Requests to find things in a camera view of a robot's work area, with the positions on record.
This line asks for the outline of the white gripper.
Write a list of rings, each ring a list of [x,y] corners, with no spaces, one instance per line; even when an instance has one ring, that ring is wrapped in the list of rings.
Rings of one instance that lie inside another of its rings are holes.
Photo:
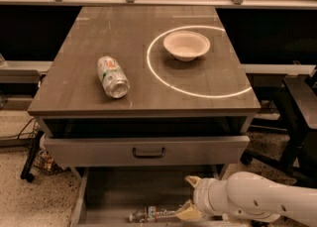
[[[202,213],[208,216],[220,216],[229,213],[226,180],[200,178],[194,175],[187,175],[184,179],[194,188],[194,203],[189,199],[177,209],[175,216],[178,219],[191,221],[200,219]]]

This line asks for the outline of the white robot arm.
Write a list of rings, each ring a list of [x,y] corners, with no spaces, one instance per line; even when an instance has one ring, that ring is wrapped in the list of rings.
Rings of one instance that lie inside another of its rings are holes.
[[[308,227],[317,227],[317,190],[284,185],[255,173],[239,171],[225,180],[185,178],[193,196],[175,213],[181,220],[232,215],[242,219],[273,222],[280,216]]]

